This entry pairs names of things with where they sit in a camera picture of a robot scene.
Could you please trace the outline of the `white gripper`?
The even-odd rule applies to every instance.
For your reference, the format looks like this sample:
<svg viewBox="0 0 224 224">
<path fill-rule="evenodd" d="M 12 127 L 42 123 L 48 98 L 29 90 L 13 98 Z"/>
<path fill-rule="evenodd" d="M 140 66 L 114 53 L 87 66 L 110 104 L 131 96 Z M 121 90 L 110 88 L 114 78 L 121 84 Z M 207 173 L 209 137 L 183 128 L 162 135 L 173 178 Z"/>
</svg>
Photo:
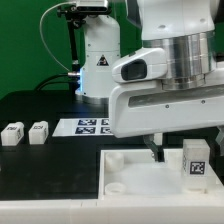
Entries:
<svg viewBox="0 0 224 224">
<path fill-rule="evenodd" d="M 111 132 L 117 138 L 144 135 L 156 162 L 164 150 L 149 134 L 219 126 L 216 142 L 224 156 L 224 71 L 214 71 L 199 88 L 163 91 L 158 81 L 117 86 L 109 99 Z"/>
</svg>

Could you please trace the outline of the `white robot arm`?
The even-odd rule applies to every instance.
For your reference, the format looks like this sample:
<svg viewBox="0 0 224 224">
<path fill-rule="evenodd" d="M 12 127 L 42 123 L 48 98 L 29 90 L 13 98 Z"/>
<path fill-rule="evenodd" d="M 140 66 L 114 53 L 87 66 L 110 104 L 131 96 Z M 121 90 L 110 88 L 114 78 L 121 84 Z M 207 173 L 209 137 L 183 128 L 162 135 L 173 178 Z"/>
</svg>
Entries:
<svg viewBox="0 0 224 224">
<path fill-rule="evenodd" d="M 141 28 L 142 48 L 83 72 L 83 93 L 109 99 L 118 138 L 224 125 L 224 62 L 214 54 L 214 20 L 221 0 L 127 1 Z"/>
</svg>

